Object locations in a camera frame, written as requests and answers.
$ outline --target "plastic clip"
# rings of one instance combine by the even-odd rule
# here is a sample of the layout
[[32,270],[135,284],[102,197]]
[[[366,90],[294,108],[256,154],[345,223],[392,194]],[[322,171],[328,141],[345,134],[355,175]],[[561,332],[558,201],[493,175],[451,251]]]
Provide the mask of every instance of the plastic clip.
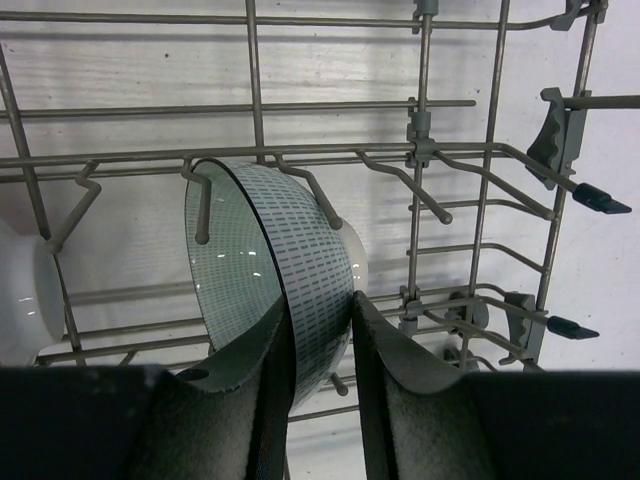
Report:
[[[520,292],[507,292],[504,296],[505,303],[521,308],[527,312],[535,312],[536,299],[533,295]],[[509,341],[521,348],[526,348],[531,333],[531,321],[522,315],[507,311],[507,324],[509,326]],[[512,353],[498,361],[499,365],[510,365],[518,359]]]
[[[571,110],[565,107],[559,88],[545,88],[540,98],[550,103],[547,118],[540,133],[527,150],[527,155],[545,167],[565,177],[575,174],[571,164],[580,156],[587,110]],[[548,190],[556,182],[527,168]]]
[[[416,101],[414,97],[410,97],[409,100]],[[431,112],[418,112],[415,107],[409,107],[407,115],[411,119],[407,124],[407,141],[413,143],[415,149],[407,155],[405,166],[414,168],[420,162],[423,167],[428,167],[429,160],[433,158],[434,152],[438,150],[436,141],[429,137]]]
[[[413,20],[418,21],[424,15],[431,15],[435,17],[438,14],[438,7],[440,0],[413,0],[416,5],[416,9],[413,12]],[[420,27],[414,27],[411,29],[414,35],[420,33]]]

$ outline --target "wire rack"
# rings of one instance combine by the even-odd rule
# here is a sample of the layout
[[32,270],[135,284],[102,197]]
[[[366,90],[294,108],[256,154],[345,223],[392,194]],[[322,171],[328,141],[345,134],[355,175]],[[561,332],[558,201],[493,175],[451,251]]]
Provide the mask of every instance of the wire rack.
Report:
[[[638,97],[594,97],[586,90],[587,74],[593,51],[594,38],[599,23],[604,20],[607,8],[606,1],[592,0],[590,2],[567,2],[567,10],[558,15],[526,23],[511,23],[509,18],[509,0],[501,1],[498,22],[471,21],[439,21],[437,2],[416,1],[417,10],[412,18],[407,20],[388,19],[358,19],[358,18],[309,18],[309,17],[261,17],[256,15],[255,0],[246,0],[245,16],[221,15],[146,15],[146,14],[96,14],[96,13],[55,13],[55,12],[0,12],[2,22],[64,22],[64,23],[100,23],[100,24],[182,24],[182,25],[242,25],[247,29],[247,44],[249,49],[249,71],[251,80],[252,103],[232,105],[197,105],[197,106],[152,106],[152,107],[118,107],[118,108],[81,108],[81,109],[45,109],[20,110],[11,83],[10,72],[5,61],[2,45],[0,45],[0,89],[5,104],[5,111],[0,117],[8,120],[15,145],[17,158],[1,158],[0,170],[20,168],[21,174],[0,175],[0,183],[24,182],[28,188],[33,212],[40,234],[47,239],[46,248],[54,256],[62,249],[66,239],[74,228],[90,211],[91,204],[101,192],[100,185],[95,179],[105,177],[141,176],[157,174],[180,174],[187,180],[205,182],[191,171],[191,162],[202,157],[233,158],[255,157],[256,162],[272,168],[279,168],[284,173],[304,177],[316,195],[318,203],[327,215],[332,228],[339,229],[342,222],[333,210],[329,200],[323,193],[321,185],[308,171],[298,169],[300,166],[311,165],[343,165],[364,164],[369,169],[397,177],[413,193],[411,209],[411,236],[407,250],[409,271],[406,287],[386,295],[373,297],[374,302],[397,301],[399,306],[384,310],[386,317],[400,316],[401,328],[408,335],[428,334],[435,332],[458,332],[463,342],[460,357],[456,360],[460,368],[466,368],[471,361],[483,364],[494,371],[494,367],[486,359],[475,357],[469,353],[469,340],[477,337],[484,338],[498,347],[505,349],[511,361],[520,361],[526,370],[541,370],[537,365],[543,335],[546,330],[568,338],[586,338],[595,332],[581,328],[575,322],[548,316],[545,311],[549,280],[553,269],[558,234],[562,223],[567,193],[589,208],[605,213],[624,213],[628,209],[610,196],[587,184],[578,184],[569,178],[573,172],[563,170],[558,166],[545,165],[530,153],[524,153],[515,147],[499,143],[495,140],[495,126],[500,96],[501,73],[505,51],[507,32],[534,30],[539,28],[568,29],[576,18],[586,17],[584,39],[578,59],[575,87],[570,97],[561,97],[563,102],[562,114],[586,112],[590,108],[638,108]],[[308,27],[360,27],[360,28],[391,28],[411,29],[419,34],[416,41],[420,42],[420,68],[416,99],[404,101],[358,101],[358,102],[322,102],[322,103],[263,103],[260,86],[259,36],[257,26],[308,26]],[[485,142],[457,142],[437,143],[429,136],[430,109],[435,107],[473,107],[472,100],[431,100],[427,96],[429,78],[429,56],[431,33],[435,29],[447,30],[491,30],[496,31],[497,39],[491,83],[489,114]],[[400,143],[343,143],[343,144],[308,144],[308,145],[269,145],[265,142],[263,129],[264,112],[291,111],[349,111],[366,109],[408,109],[411,118],[406,142]],[[74,155],[32,156],[23,126],[28,119],[60,119],[78,117],[112,117],[125,116],[160,116],[160,115],[191,115],[199,113],[233,114],[237,112],[251,112],[255,144],[243,147],[216,147],[206,149],[176,149],[156,151],[129,151],[110,153],[83,153]],[[555,202],[551,207],[542,205],[523,193],[516,186],[506,182],[491,172],[492,158],[508,157],[527,167],[539,179],[544,179],[547,186],[556,189]],[[482,166],[475,166],[462,160],[481,158]],[[130,166],[133,162],[181,160],[182,167],[140,167]],[[468,172],[482,177],[480,192],[477,199],[465,201],[438,202],[422,187],[423,170],[429,160],[440,161],[454,170]],[[413,171],[413,176],[405,169],[390,164],[404,162]],[[101,169],[107,164],[117,164],[118,168]],[[79,173],[42,172],[43,167],[77,166]],[[68,215],[58,231],[51,232],[45,205],[40,194],[40,182],[49,180],[74,180],[86,189],[83,198]],[[489,185],[493,184],[508,194],[511,199],[488,198]],[[209,198],[206,193],[202,196],[202,208],[199,218],[198,241],[207,241]],[[482,242],[485,209],[487,206],[499,205],[515,209],[537,217],[540,222],[548,224],[548,240],[542,263],[537,263],[510,247],[498,243]],[[453,219],[450,211],[461,208],[475,208],[477,220],[474,241],[470,244],[444,245],[432,248],[419,248],[421,212],[430,212],[441,223],[447,225]],[[524,266],[539,274],[538,291],[534,298],[534,305],[526,308],[524,304],[514,303],[509,294],[499,286],[478,283],[478,266],[483,250],[498,250]],[[421,255],[431,255],[444,252],[471,251],[471,270],[469,282],[466,285],[443,286],[430,290],[421,290],[416,284],[417,262]],[[58,271],[63,285],[67,334],[64,341],[70,345],[70,351],[41,355],[37,359],[38,365],[51,365],[57,362],[73,360],[78,365],[84,365],[87,358],[99,358],[108,355],[123,355],[122,364],[128,364],[142,351],[164,349],[183,345],[206,344],[207,335],[196,335],[183,338],[147,341],[123,345],[113,345],[101,348],[83,348],[83,341],[96,338],[111,338],[129,333],[152,332],[168,330],[193,325],[201,325],[202,319],[179,319],[159,323],[135,326],[125,326],[98,331],[79,332],[74,320],[74,312],[66,288],[64,278],[58,263]],[[502,297],[498,300],[492,296],[478,295],[479,290],[490,290]],[[462,292],[457,298],[429,303],[427,299],[443,294]],[[497,307],[520,320],[527,332],[524,337],[506,337],[488,330],[485,326],[474,321],[474,311],[481,305]],[[452,312],[462,308],[462,314],[456,316],[437,315],[434,312]],[[426,316],[438,325],[428,328],[417,328],[417,317]],[[186,368],[191,362],[171,364],[171,369]],[[355,381],[354,376],[341,380],[333,378],[334,386],[340,391],[344,383]],[[353,411],[357,405],[316,412],[292,417],[291,421],[302,421]]]

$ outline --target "white bowl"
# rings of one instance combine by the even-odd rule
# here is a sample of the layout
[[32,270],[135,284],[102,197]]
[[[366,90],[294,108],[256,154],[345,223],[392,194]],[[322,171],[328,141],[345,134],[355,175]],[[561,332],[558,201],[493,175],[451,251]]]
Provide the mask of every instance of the white bowl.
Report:
[[39,236],[0,220],[0,364],[33,365],[64,333],[64,303],[52,255]]
[[315,197],[278,170],[201,160],[193,171],[212,184],[206,245],[195,241],[198,183],[189,182],[185,201],[191,271],[212,343],[228,344],[284,296],[300,405],[335,371],[349,343],[354,285],[341,236]]

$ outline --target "metal tine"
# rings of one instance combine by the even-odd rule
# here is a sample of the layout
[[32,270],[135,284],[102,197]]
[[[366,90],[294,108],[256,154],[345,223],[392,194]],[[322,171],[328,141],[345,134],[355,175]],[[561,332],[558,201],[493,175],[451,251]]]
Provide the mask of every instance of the metal tine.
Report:
[[198,225],[196,227],[196,243],[206,245],[209,243],[209,218],[211,216],[211,180],[202,175],[198,175],[191,170],[193,157],[185,157],[180,175],[185,180],[200,184],[200,210],[198,212]]
[[[602,11],[600,3],[582,8],[577,18]],[[508,23],[507,30],[525,31],[548,27],[561,16],[553,15],[539,20]],[[16,12],[0,11],[0,21],[23,22],[71,22],[71,23],[137,23],[164,25],[246,25],[247,19],[240,15],[166,15],[135,13],[89,13],[89,12]],[[311,27],[360,27],[360,28],[418,28],[419,21],[363,18],[318,18],[318,17],[266,17],[257,16],[257,25],[264,26],[311,26]],[[434,29],[445,30],[497,30],[496,22],[434,21]]]
[[[535,270],[538,273],[544,272],[544,267],[528,257],[525,257],[519,252],[507,247],[506,245],[502,245],[501,243],[494,242],[484,242],[480,244],[481,250],[498,250],[509,255],[511,258],[517,260],[518,262],[526,265],[527,267]],[[429,248],[419,248],[418,255],[431,255],[435,253],[450,253],[450,252],[464,252],[466,250],[473,250],[473,244],[462,244],[462,245],[445,245],[442,247],[429,247]]]
[[553,210],[545,207],[541,203],[538,203],[533,198],[526,195],[522,191],[518,190],[510,183],[507,183],[506,181],[502,180],[500,177],[498,177],[494,173],[491,173],[486,168],[478,167],[476,165],[468,165],[466,163],[456,162],[455,160],[449,158],[439,150],[434,152],[434,155],[439,160],[441,160],[442,163],[444,163],[450,168],[453,168],[454,170],[461,170],[463,172],[475,173],[477,175],[480,175],[483,178],[486,178],[489,182],[493,183],[496,187],[500,188],[505,193],[508,193],[516,200],[522,202],[526,207],[529,207],[540,217],[544,218],[545,220],[553,220],[553,217],[555,216],[555,214],[553,213]]
[[[476,362],[480,362],[482,363],[485,367],[487,367],[489,370],[491,370],[494,373],[500,373],[500,370],[498,370],[496,367],[493,366],[493,364],[487,360],[484,357],[480,357],[478,355],[469,355],[467,357],[467,361],[468,362],[472,362],[472,361],[476,361]],[[450,360],[448,363],[452,364],[452,365],[456,365],[456,364],[460,364],[460,360]]]
[[[478,200],[456,200],[452,202],[440,202],[443,208],[465,208],[465,207],[477,207],[479,204]],[[526,207],[518,202],[513,202],[511,200],[507,200],[504,198],[490,198],[487,200],[487,206],[495,206],[500,205],[503,207],[512,208],[514,210],[519,210],[524,213],[528,213],[529,215],[533,215],[534,217],[540,217],[536,212],[531,210],[529,207]],[[428,210],[429,208],[426,205],[420,205],[420,210]],[[409,211],[413,210],[413,206],[409,205]]]
[[402,181],[402,183],[409,187],[409,189],[413,193],[415,193],[418,198],[420,198],[420,200],[422,200],[422,203],[424,203],[429,208],[429,210],[431,210],[433,214],[438,217],[438,220],[440,220],[441,223],[443,223],[444,225],[449,225],[453,221],[453,215],[442,208],[442,206],[438,202],[436,202],[431,197],[431,195],[425,192],[422,187],[420,187],[420,185],[414,182],[406,172],[396,167],[390,167],[389,165],[384,165],[372,161],[364,152],[364,150],[357,150],[356,155],[358,155],[360,160],[362,160],[362,163],[364,163],[371,170],[397,176]]
[[87,213],[91,204],[93,204],[94,200],[100,195],[102,191],[102,186],[99,183],[94,182],[93,180],[89,180],[89,176],[98,168],[99,163],[94,161],[89,161],[82,169],[82,171],[76,176],[74,181],[76,185],[84,187],[87,189],[87,193],[80,199],[78,204],[75,206],[71,213],[67,216],[65,221],[62,223],[60,230],[53,234],[53,236],[47,240],[44,245],[44,248],[47,252],[52,254],[60,253],[62,247],[64,246],[64,242],[67,241],[69,235],[75,230],[82,220],[82,217]]
[[[447,320],[445,318],[439,317],[438,315],[435,315],[434,313],[431,313],[429,310],[424,310],[424,315],[436,323],[440,323],[442,325],[451,325],[452,327],[456,327],[460,330],[466,330],[475,336],[484,338],[491,343],[504,348],[509,353],[512,353],[513,356],[520,361],[531,360],[531,355],[529,354],[529,352],[527,352],[524,348],[514,345],[508,339],[497,332],[493,332],[491,330],[483,330],[479,327],[476,327],[472,323],[465,322],[464,320]],[[533,368],[537,368],[538,370],[542,371],[542,368],[538,367],[537,365]]]
[[344,222],[331,206],[331,202],[329,202],[329,199],[320,187],[320,184],[316,180],[316,177],[313,175],[313,173],[307,170],[302,170],[301,168],[289,167],[285,163],[281,153],[276,153],[274,157],[276,159],[276,163],[278,164],[278,170],[280,170],[282,173],[286,173],[287,175],[291,175],[292,177],[304,178],[307,181],[307,183],[309,184],[309,188],[311,188],[311,191],[316,197],[320,209],[324,212],[327,220],[329,221],[329,226],[333,230],[340,230]]

